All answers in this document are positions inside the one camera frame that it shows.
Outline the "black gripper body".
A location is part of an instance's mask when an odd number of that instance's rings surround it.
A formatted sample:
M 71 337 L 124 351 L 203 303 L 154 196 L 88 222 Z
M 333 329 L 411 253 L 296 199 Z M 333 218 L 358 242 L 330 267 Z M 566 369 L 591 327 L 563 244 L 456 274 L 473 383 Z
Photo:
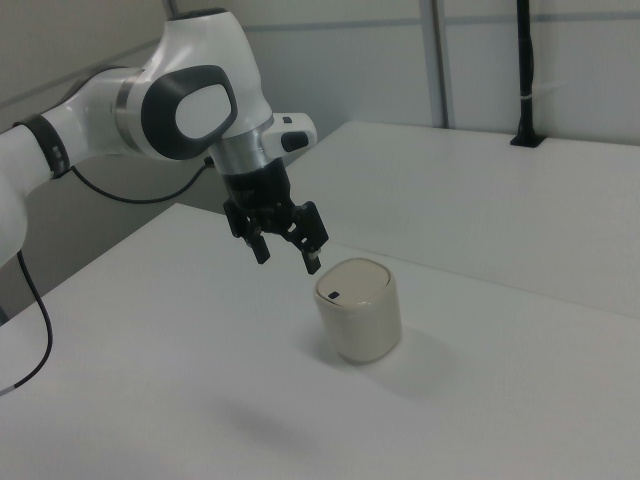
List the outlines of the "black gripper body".
M 291 186 L 282 160 L 222 179 L 229 195 L 223 209 L 233 234 L 247 234 L 255 226 L 269 231 L 273 221 L 281 227 L 291 217 Z

